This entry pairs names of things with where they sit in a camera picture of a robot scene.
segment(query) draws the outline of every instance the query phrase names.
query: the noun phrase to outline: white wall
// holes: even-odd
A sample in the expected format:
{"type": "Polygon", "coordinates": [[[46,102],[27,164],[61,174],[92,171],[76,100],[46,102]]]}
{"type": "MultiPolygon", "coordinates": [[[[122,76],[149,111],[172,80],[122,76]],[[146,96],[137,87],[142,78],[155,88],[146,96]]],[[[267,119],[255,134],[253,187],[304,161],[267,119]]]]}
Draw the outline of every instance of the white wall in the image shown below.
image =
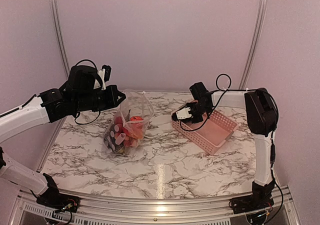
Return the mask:
{"type": "Polygon", "coordinates": [[[236,88],[248,57],[259,0],[57,0],[70,65],[112,66],[121,89],[236,88]]]}
{"type": "Polygon", "coordinates": [[[274,96],[277,175],[289,184],[301,224],[319,224],[320,0],[268,0],[248,87],[274,96]]]}
{"type": "MultiPolygon", "coordinates": [[[[0,114],[66,79],[49,0],[0,0],[0,114]]],[[[0,144],[12,158],[36,169],[55,124],[0,144]]],[[[0,178],[0,224],[6,225],[19,187],[0,178]]]]}

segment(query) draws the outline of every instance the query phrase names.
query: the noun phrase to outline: transparent plastic bag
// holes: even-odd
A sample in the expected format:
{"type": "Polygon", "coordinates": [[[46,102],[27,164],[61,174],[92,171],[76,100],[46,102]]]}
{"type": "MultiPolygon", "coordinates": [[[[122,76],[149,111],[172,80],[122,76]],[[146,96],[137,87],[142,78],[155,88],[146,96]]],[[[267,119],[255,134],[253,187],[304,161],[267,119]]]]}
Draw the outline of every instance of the transparent plastic bag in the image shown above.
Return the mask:
{"type": "Polygon", "coordinates": [[[104,144],[116,154],[127,155],[140,145],[145,136],[154,108],[144,93],[124,91],[126,99],[120,104],[104,134],[104,144]]]}

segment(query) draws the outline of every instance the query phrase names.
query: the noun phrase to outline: pink basket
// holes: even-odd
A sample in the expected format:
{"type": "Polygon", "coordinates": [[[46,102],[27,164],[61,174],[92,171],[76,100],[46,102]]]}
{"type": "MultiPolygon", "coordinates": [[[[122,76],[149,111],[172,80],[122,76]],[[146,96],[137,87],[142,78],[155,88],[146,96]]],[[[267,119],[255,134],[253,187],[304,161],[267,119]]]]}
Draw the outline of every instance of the pink basket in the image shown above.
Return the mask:
{"type": "MultiPolygon", "coordinates": [[[[186,130],[193,130],[201,126],[201,123],[182,122],[181,125],[186,130]]],[[[172,126],[210,155],[215,154],[238,128],[235,121],[218,111],[213,111],[210,119],[197,131],[184,131],[180,127],[180,121],[172,121],[172,126]]]]}

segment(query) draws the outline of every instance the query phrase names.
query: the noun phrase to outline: marble pattern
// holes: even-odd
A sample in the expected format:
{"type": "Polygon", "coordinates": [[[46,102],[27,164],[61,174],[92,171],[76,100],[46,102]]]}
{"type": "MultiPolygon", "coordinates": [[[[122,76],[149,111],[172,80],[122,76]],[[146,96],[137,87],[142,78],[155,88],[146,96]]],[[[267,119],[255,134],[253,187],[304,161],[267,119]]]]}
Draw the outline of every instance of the marble pattern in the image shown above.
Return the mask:
{"type": "MultiPolygon", "coordinates": [[[[187,199],[251,191],[256,153],[243,109],[220,108],[239,127],[211,156],[171,126],[170,113],[192,98],[189,93],[146,96],[155,114],[143,143],[130,155],[113,154],[103,144],[116,109],[102,112],[89,125],[76,125],[68,117],[42,171],[53,176],[59,188],[103,196],[187,199]]],[[[96,115],[85,112],[79,122],[96,115]]]]}

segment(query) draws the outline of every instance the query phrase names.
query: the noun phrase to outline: table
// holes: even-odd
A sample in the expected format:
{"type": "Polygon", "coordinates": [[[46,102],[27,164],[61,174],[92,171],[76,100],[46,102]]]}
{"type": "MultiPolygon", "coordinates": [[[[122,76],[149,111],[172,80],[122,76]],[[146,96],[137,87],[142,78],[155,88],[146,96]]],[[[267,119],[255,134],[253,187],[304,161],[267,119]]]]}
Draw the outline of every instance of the table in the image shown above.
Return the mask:
{"type": "MultiPolygon", "coordinates": [[[[211,156],[172,128],[170,113],[192,99],[190,93],[147,92],[154,108],[142,144],[130,155],[111,152],[103,136],[116,109],[94,123],[76,125],[69,116],[42,169],[58,188],[122,198],[189,199],[251,191],[256,167],[252,134],[243,109],[220,107],[238,130],[211,156]]],[[[92,121],[84,112],[78,122],[92,121]]]]}

